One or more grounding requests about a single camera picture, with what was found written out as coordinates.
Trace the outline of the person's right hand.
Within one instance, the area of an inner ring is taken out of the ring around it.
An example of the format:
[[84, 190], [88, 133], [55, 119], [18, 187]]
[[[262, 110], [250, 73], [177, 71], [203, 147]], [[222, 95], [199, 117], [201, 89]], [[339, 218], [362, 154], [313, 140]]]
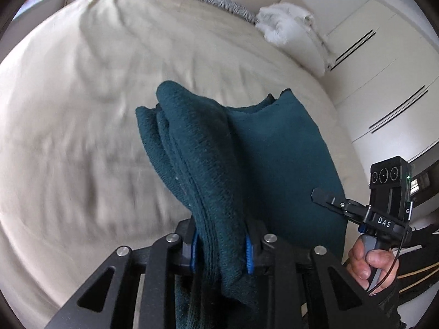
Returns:
[[399, 260], [391, 251], [375, 249], [367, 253], [360, 237], [348, 253], [347, 271], [364, 290], [370, 286], [368, 280], [372, 270], [381, 270], [379, 282], [388, 276], [375, 291], [370, 292], [371, 296], [382, 292], [393, 284], [398, 268]]

